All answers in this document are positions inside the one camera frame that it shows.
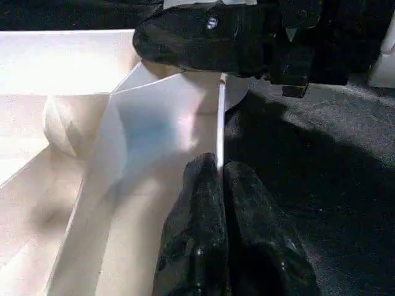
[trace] black object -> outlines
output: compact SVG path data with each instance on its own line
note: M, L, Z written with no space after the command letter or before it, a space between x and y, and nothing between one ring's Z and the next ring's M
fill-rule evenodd
M232 294L320 295L293 225L252 168L227 163L224 187Z
M137 53L184 69L261 77L280 25L274 4L220 2L171 7L142 23L133 37Z
M350 73L369 71L395 8L395 0L258 3L163 11L163 0L0 0L0 30L137 27L134 44L145 59L264 77L284 85L285 96L301 97L308 83L344 85ZM288 52L279 50L285 41Z
M215 156L189 163L183 182L162 231L152 294L225 295L228 241Z
M153 62L263 76L284 85L285 96L302 97L309 83L344 85L350 73L369 70L394 11L395 1L379 2L178 6L143 22L134 45L141 57Z
M323 0L281 0L283 26L289 29L307 29L320 20Z
M0 0L0 30L131 29L162 6L163 0Z
M162 231L153 295L319 295L293 225L253 170L189 163Z

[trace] black mechanical part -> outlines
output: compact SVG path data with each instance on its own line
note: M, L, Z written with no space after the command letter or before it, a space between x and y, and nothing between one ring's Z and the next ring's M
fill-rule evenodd
M306 29L320 20L323 0L280 0L283 26L289 29Z
M273 4L191 4L163 10L135 32L137 53L187 70L260 78L270 65L280 13Z

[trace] white cardboard box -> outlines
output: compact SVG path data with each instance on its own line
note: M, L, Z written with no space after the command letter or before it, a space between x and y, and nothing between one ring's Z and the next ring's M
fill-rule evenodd
M0 98L40 95L44 125L0 187L0 295L150 295L185 165L214 152L222 167L223 114L247 81L140 62L132 37L0 33Z

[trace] black plastic piece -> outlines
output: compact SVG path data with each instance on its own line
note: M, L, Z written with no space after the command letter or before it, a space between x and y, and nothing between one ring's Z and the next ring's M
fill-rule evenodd
M232 295L321 295L294 226L252 168L227 163L224 188Z
M260 77L270 63L266 45L280 26L274 4L191 4L153 15L135 32L137 53L151 62L191 70Z
M270 82L283 85L283 95L303 97L309 85L314 50L307 46L278 40L270 69Z
M228 238L215 159L203 154L185 168L183 190L162 231L155 296L228 291Z
M281 0L283 26L290 29L306 29L316 26L320 20L323 0Z

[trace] metal screw head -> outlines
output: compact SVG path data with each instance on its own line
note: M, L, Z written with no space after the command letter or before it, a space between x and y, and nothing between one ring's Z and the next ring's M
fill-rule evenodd
M207 21L207 29L212 30L218 25L218 20L215 17L209 17Z

